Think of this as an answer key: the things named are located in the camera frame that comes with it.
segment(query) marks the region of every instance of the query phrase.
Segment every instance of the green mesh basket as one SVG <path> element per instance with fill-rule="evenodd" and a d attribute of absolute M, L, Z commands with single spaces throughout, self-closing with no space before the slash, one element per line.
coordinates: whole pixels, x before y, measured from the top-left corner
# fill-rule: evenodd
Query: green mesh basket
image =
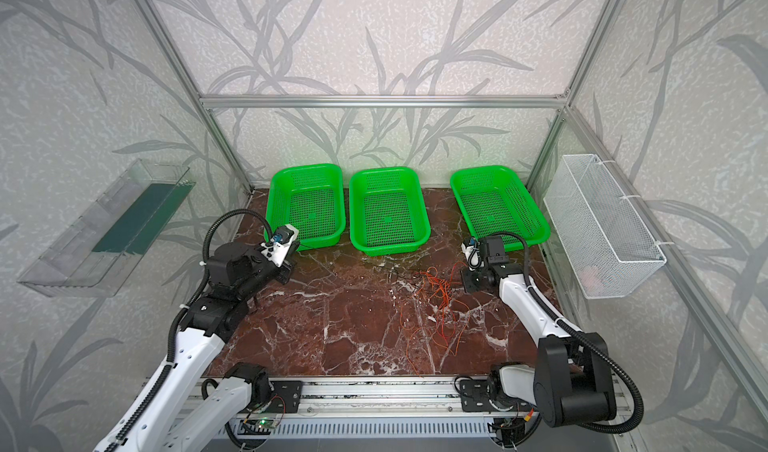
<path fill-rule="evenodd" d="M 486 166 L 458 170 L 451 176 L 451 188 L 474 237 L 514 232 L 530 246 L 549 238 L 549 224 L 512 169 Z M 520 241 L 504 236 L 504 250 L 521 248 Z"/>
<path fill-rule="evenodd" d="M 299 250 L 334 246 L 346 227 L 341 169 L 333 164 L 291 167 L 272 177 L 266 203 L 272 229 L 299 229 Z"/>
<path fill-rule="evenodd" d="M 429 227 L 418 175 L 407 167 L 361 170 L 350 179 L 350 238 L 377 256 L 413 252 Z"/>

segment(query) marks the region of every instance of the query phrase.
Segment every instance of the marble table surface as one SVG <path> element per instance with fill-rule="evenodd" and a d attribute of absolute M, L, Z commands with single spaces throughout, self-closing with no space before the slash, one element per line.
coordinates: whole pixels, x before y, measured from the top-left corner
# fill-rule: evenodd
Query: marble table surface
<path fill-rule="evenodd" d="M 257 189 L 250 207 L 266 212 L 267 194 Z M 207 374 L 221 376 L 239 361 L 263 365 L 273 376 L 484 374 L 503 362 L 533 365 L 536 347 L 512 310 L 492 294 L 464 293 L 458 274 L 469 233 L 452 191 L 423 194 L 432 227 L 427 244 L 369 257 L 352 246 L 348 227 L 337 246 L 298 252 L 290 282 L 272 282 L 249 303 L 249 315 Z M 246 216 L 237 240 L 263 240 L 257 223 Z M 522 263 L 522 252 L 510 256 Z M 449 309 L 440 308 L 441 295 L 429 297 L 428 284 L 422 287 L 420 272 L 430 267 L 444 279 L 454 267 Z M 559 309 L 535 246 L 532 278 Z"/>

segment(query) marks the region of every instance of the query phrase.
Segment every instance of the tangled wires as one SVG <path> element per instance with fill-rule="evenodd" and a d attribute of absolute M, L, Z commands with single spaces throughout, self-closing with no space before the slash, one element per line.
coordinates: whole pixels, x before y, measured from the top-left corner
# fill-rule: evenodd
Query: tangled wires
<path fill-rule="evenodd" d="M 454 304 L 459 304 L 466 309 L 463 311 L 464 314 L 470 310 L 469 306 L 454 297 L 454 287 L 461 283 L 454 279 L 457 265 L 464 264 L 463 262 L 456 262 L 451 268 L 448 278 L 439 277 L 435 267 L 429 267 L 425 271 L 414 274 L 413 280 L 420 279 L 421 284 L 411 298 L 431 308 L 433 314 L 428 314 L 425 318 L 418 317 L 417 323 L 408 328 L 402 316 L 406 303 L 400 305 L 400 327 L 404 332 L 410 332 L 406 343 L 406 360 L 416 374 L 418 374 L 418 369 L 410 358 L 409 350 L 411 340 L 418 332 L 428 334 L 435 345 L 455 356 L 462 334 L 469 324 L 469 316 L 467 316 L 464 325 L 461 326 L 462 313 L 452 308 Z M 434 327 L 428 325 L 428 322 L 434 322 Z"/>

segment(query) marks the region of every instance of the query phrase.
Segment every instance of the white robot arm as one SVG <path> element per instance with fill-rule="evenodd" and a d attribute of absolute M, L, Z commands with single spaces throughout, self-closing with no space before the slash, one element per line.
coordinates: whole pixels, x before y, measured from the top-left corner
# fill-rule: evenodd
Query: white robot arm
<path fill-rule="evenodd" d="M 209 236 L 221 222 L 214 223 Z M 272 279 L 284 284 L 290 278 L 290 256 L 299 246 L 299 231 L 293 226 L 268 231 L 271 240 L 259 246 L 229 242 L 209 258 L 204 252 L 206 273 L 198 291 L 209 282 L 210 289 L 183 306 L 186 312 L 177 316 L 169 332 L 169 355 L 94 452 L 196 452 L 238 412 L 270 401 L 273 391 L 266 371 L 239 363 L 201 406 L 172 427 L 192 388 L 246 316 L 247 301 Z"/>
<path fill-rule="evenodd" d="M 271 240 L 258 246 L 229 242 L 208 257 L 216 227 L 238 213 L 262 220 Z M 616 434 L 636 427 L 643 414 L 642 398 L 632 391 L 637 388 L 608 357 L 599 335 L 585 334 L 567 321 L 536 288 L 528 275 L 528 246 L 519 236 L 504 234 L 523 242 L 523 266 L 510 263 L 501 236 L 472 238 L 462 246 L 470 265 L 462 271 L 462 280 L 467 293 L 482 289 L 498 293 L 537 344 L 538 357 L 535 369 L 525 364 L 494 368 L 487 381 L 488 389 L 494 390 L 492 396 L 534 405 L 552 427 L 579 424 Z M 288 282 L 293 269 L 290 256 L 299 246 L 297 237 L 298 231 L 292 226 L 279 227 L 273 234 L 266 220 L 247 209 L 228 212 L 216 220 L 204 242 L 204 280 L 171 326 L 165 361 L 94 452 L 197 452 L 241 410 L 264 410 L 275 397 L 266 371 L 239 363 L 201 406 L 173 426 L 192 388 L 245 317 L 246 302 L 272 279 Z M 635 402 L 633 416 L 615 426 L 594 424 L 616 414 L 611 369 L 628 384 Z"/>
<path fill-rule="evenodd" d="M 523 245 L 522 267 L 510 263 L 503 236 L 511 236 Z M 608 347 L 599 334 L 582 332 L 536 288 L 528 273 L 530 257 L 523 237 L 500 232 L 480 240 L 469 238 L 462 244 L 462 250 L 469 264 L 462 271 L 466 292 L 498 293 L 538 346 L 535 369 L 524 364 L 494 368 L 488 379 L 489 388 L 494 391 L 492 395 L 522 398 L 536 405 L 550 427 L 577 424 L 608 434 L 620 434 L 637 427 L 643 417 L 638 388 L 610 359 Z M 634 410 L 622 424 L 595 424 L 616 416 L 611 369 L 628 386 Z"/>

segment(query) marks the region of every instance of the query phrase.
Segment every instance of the wall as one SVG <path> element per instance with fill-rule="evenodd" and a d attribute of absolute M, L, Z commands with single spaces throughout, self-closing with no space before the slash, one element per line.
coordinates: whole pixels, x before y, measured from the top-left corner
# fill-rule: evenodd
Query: wall
<path fill-rule="evenodd" d="M 332 162 L 341 166 L 345 182 L 359 170 L 408 166 L 423 187 L 448 187 L 456 170 L 494 164 L 525 180 L 555 114 L 461 108 L 219 112 L 226 138 L 257 186 L 285 167 Z M 435 127 L 411 132 L 408 124 L 420 122 Z"/>
<path fill-rule="evenodd" d="M 565 91 L 604 0 L 154 2 L 205 94 L 553 95 Z M 447 186 L 451 171 L 474 165 L 527 173 L 554 115 L 218 113 L 255 182 L 268 183 L 283 167 L 334 162 L 346 178 L 407 165 L 432 186 Z"/>
<path fill-rule="evenodd" d="M 208 225 L 245 199 L 132 5 L 109 2 L 0 0 L 2 450 L 88 450 L 106 434 L 164 356 Z M 17 284 L 137 158 L 186 163 L 197 185 L 118 294 Z"/>
<path fill-rule="evenodd" d="M 548 221 L 552 222 L 541 198 L 560 157 L 588 152 L 566 122 L 532 186 Z M 588 301 L 554 227 L 542 247 L 566 315 L 575 316 L 583 330 L 600 333 L 610 356 L 643 395 L 643 422 L 630 432 L 638 450 L 768 450 L 768 430 L 762 419 L 663 269 L 625 298 Z"/>
<path fill-rule="evenodd" d="M 768 368 L 767 15 L 629 0 L 576 105 Z"/>
<path fill-rule="evenodd" d="M 562 93 L 603 0 L 155 2 L 204 93 L 461 95 Z"/>
<path fill-rule="evenodd" d="M 768 0 L 627 0 L 575 98 L 764 365 L 766 12 Z M 560 140 L 552 157 L 584 151 L 570 131 Z M 554 231 L 547 250 L 582 326 L 609 338 L 638 382 L 644 447 L 768 450 L 764 423 L 666 274 L 587 302 Z"/>

